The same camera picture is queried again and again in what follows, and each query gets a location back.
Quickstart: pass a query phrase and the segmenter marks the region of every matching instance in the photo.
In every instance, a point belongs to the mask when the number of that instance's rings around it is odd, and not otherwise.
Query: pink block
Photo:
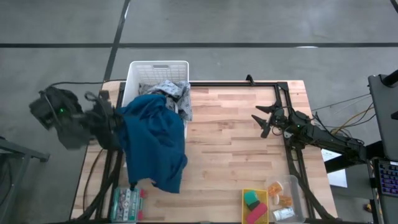
[[[254,224],[263,214],[267,212],[267,205],[260,203],[251,213],[246,217],[248,224]]]

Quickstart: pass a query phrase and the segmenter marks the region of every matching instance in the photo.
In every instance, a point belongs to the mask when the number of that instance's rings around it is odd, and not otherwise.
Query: clear plastic container
[[[293,175],[269,177],[265,188],[268,191],[269,221],[275,223],[304,223],[305,217],[301,207],[299,182]],[[287,209],[291,208],[294,215],[284,217]]]

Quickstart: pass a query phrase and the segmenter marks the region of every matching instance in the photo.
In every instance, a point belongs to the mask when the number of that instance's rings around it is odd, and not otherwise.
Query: butcher block tabletop
[[[294,109],[311,115],[304,82],[284,82],[289,84]],[[119,85],[120,82],[103,85],[103,90],[109,90],[114,105]],[[180,194],[163,192],[153,187],[150,180],[140,181],[138,186],[147,192],[143,221],[240,222],[242,189],[266,189],[268,178],[289,175],[282,136],[270,132],[267,139],[260,138],[261,129],[251,117],[254,114],[268,119],[269,115],[255,106],[275,103],[274,89],[267,86],[192,87],[191,100],[193,121],[188,123],[185,141],[188,164],[183,170]],[[72,218],[83,212],[83,190],[100,151],[95,142],[88,146]],[[102,151],[102,154],[87,188],[86,207],[101,185],[106,152]],[[326,210],[337,217],[321,150],[307,146],[303,156],[312,192]],[[119,186],[129,186],[125,167],[121,169]],[[108,192],[104,211],[108,211],[109,195]],[[301,198],[306,213],[303,194]]]

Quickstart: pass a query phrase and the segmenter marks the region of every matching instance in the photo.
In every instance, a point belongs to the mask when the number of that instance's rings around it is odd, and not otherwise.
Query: gray floor
[[[0,0],[1,43],[111,43],[123,0]],[[121,42],[397,42],[398,14],[388,0],[132,0]],[[110,49],[0,49],[0,135],[51,153],[32,162],[11,223],[68,218],[84,150],[67,151],[55,131],[30,115],[37,92],[59,81],[101,81]],[[369,93],[366,78],[397,69],[398,48],[119,49],[111,78],[126,78],[134,60],[187,60],[191,80],[304,80],[312,108]],[[80,97],[99,85],[63,86]],[[339,125],[370,98],[319,111]],[[376,120],[350,129],[372,143]],[[333,188],[339,217],[370,221],[365,199]]]

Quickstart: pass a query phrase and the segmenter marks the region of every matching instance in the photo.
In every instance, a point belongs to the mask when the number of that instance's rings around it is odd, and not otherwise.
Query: green sponge
[[[243,198],[248,206],[259,200],[256,192],[253,190],[244,193]]]

